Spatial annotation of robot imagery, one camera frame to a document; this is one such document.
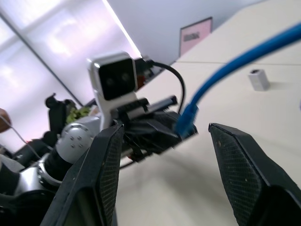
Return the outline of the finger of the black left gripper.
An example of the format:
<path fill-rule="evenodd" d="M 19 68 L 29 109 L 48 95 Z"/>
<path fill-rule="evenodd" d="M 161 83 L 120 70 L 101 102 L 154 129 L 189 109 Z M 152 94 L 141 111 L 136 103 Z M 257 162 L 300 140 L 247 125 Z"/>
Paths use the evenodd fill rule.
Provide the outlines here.
<path fill-rule="evenodd" d="M 176 112 L 154 112 L 145 116 L 145 137 L 190 137 L 198 131 L 193 124 L 189 124 L 185 132 L 180 132 L 178 120 L 180 114 Z"/>
<path fill-rule="evenodd" d="M 161 154 L 182 139 L 166 126 L 138 126 L 125 128 L 124 141 L 133 150 L 132 155 L 151 155 Z"/>

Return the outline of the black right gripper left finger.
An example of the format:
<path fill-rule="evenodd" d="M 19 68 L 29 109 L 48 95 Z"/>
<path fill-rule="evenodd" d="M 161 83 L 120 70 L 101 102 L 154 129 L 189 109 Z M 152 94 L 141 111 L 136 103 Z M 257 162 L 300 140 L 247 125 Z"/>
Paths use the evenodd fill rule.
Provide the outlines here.
<path fill-rule="evenodd" d="M 43 226 L 116 226 L 116 197 L 124 127 L 102 130 L 68 170 Z"/>

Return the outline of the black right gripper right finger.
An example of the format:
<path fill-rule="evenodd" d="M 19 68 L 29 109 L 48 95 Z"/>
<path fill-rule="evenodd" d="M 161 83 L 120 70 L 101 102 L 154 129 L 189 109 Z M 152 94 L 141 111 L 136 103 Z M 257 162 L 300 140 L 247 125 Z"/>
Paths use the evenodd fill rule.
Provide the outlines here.
<path fill-rule="evenodd" d="M 240 226 L 299 226 L 301 190 L 255 139 L 237 128 L 210 123 L 219 172 Z"/>

